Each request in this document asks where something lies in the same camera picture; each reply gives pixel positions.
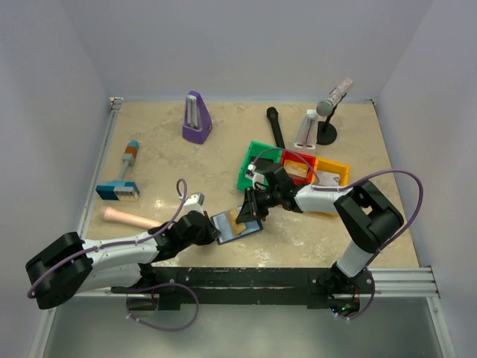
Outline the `blue card holder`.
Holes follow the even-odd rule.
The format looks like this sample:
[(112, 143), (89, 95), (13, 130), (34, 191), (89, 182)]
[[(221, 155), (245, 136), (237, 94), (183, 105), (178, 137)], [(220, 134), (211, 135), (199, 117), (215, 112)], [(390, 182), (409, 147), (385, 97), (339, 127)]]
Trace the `blue card holder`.
[(213, 225), (220, 231), (217, 243), (223, 245), (236, 239), (258, 233), (263, 230), (260, 220), (245, 223), (236, 223), (241, 206), (232, 208), (222, 213), (214, 215), (211, 220)]

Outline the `gold credit card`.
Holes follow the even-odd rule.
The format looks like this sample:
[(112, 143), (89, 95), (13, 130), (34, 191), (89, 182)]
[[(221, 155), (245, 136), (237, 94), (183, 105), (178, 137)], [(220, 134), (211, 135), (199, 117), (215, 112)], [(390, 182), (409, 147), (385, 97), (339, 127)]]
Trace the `gold credit card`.
[(235, 236), (241, 235), (247, 228), (245, 223), (237, 222), (238, 216), (239, 216), (239, 210), (236, 207), (230, 209), (227, 212), (227, 221), (230, 224), (230, 229), (232, 231), (232, 234)]

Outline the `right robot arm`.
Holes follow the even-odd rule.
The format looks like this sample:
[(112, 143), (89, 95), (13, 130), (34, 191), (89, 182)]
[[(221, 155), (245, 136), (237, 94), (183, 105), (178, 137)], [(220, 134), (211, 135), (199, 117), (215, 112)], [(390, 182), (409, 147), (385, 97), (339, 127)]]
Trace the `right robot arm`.
[(246, 188), (236, 223), (264, 220), (272, 207), (295, 213), (336, 214), (351, 242), (333, 264), (332, 275), (352, 280), (404, 225), (399, 210), (369, 180), (355, 186), (297, 185), (278, 163), (269, 165), (265, 182)]

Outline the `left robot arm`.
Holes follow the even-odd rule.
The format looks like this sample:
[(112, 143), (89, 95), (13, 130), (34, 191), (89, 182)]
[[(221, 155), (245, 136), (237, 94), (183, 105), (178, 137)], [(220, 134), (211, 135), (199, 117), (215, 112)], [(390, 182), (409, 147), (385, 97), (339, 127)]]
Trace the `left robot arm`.
[(191, 245), (210, 245), (220, 235), (207, 213), (198, 211), (125, 238), (91, 240), (64, 233), (27, 261), (27, 296), (47, 310), (90, 289), (134, 287), (145, 266), (176, 257)]

